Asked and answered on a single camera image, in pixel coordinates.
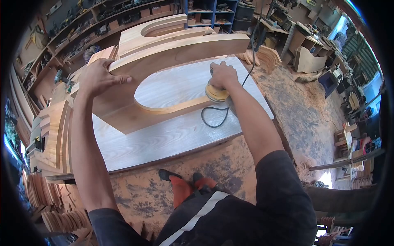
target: hand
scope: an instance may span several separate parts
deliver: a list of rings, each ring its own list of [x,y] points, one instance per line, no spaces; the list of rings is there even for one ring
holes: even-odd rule
[[[220,65],[211,63],[211,67],[214,72],[209,83],[217,88],[225,88],[228,90],[230,87],[240,86],[238,82],[237,70],[232,66],[227,66],[225,61],[222,61]]]
[[[131,83],[129,75],[114,76],[108,71],[113,59],[100,58],[85,68],[79,77],[80,85],[78,95],[94,98],[114,85]]]

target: white stripe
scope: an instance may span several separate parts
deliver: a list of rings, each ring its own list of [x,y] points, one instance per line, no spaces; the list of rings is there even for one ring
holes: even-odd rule
[[[205,203],[205,205],[200,209],[200,211],[189,220],[182,228],[176,231],[174,234],[169,236],[166,240],[164,240],[159,246],[169,246],[171,245],[178,237],[182,235],[185,231],[191,231],[196,225],[197,221],[204,215],[208,214],[212,209],[214,209],[216,203],[228,196],[227,193],[216,191],[211,198]]]

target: black cable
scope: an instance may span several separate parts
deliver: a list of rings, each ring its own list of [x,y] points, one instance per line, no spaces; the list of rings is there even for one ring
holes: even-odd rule
[[[253,69],[255,68],[255,64],[256,64],[255,55],[256,55],[256,53],[255,53],[255,48],[254,48],[253,43],[254,43],[254,40],[255,40],[255,33],[256,33],[256,30],[259,29],[259,24],[260,24],[260,20],[261,20],[261,15],[262,15],[262,13],[263,13],[263,6],[264,6],[264,0],[262,1],[262,4],[261,4],[260,15],[259,15],[257,24],[256,24],[255,28],[253,29],[252,37],[250,38],[250,40],[251,40],[251,45],[252,45],[252,53],[253,53],[253,65],[252,65],[252,68],[250,69],[249,73],[248,73],[247,76],[245,77],[245,80],[243,81],[242,86],[245,84],[247,78],[248,78],[249,75],[252,73]],[[217,125],[217,126],[212,126],[212,125],[208,124],[208,123],[205,121],[205,119],[204,119],[204,115],[203,115],[203,114],[204,114],[204,111],[207,110],[207,109],[214,109],[214,110],[219,110],[219,111],[226,110],[226,116],[224,117],[223,121],[222,121],[219,125]],[[221,125],[223,125],[223,123],[224,123],[225,120],[227,119],[227,116],[228,116],[228,114],[229,114],[229,109],[230,109],[229,107],[223,108],[223,109],[217,108],[217,107],[205,107],[205,108],[203,108],[202,111],[201,111],[201,119],[203,120],[204,124],[206,124],[206,125],[209,126],[210,128],[217,128],[217,127],[220,127]]]

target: power tool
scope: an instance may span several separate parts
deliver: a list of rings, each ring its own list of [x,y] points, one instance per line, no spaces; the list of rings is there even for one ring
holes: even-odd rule
[[[210,73],[211,76],[213,75],[214,69],[211,67],[210,68]],[[205,94],[209,98],[209,100],[215,102],[215,103],[221,103],[224,102],[226,105],[230,108],[231,112],[236,116],[237,113],[235,111],[235,106],[234,102],[231,99],[231,96],[229,92],[224,89],[224,88],[217,88],[213,85],[210,84],[210,80],[208,81],[208,84],[205,87]]]
[[[69,74],[67,77],[63,77],[63,71],[61,69],[58,70],[55,76],[55,84],[59,82],[64,82],[64,90],[66,91],[66,94],[69,94],[71,92],[71,88],[74,85],[74,82],[71,80],[74,75],[70,78]]]

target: right hand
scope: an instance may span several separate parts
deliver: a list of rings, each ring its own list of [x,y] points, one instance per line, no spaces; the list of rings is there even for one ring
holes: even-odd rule
[[[240,86],[238,82],[237,70],[232,68],[232,66],[227,66],[225,61],[222,61],[220,65],[212,62],[211,67],[214,72],[212,73],[212,78],[209,80],[209,84],[217,88],[225,88],[228,90],[233,86]]]

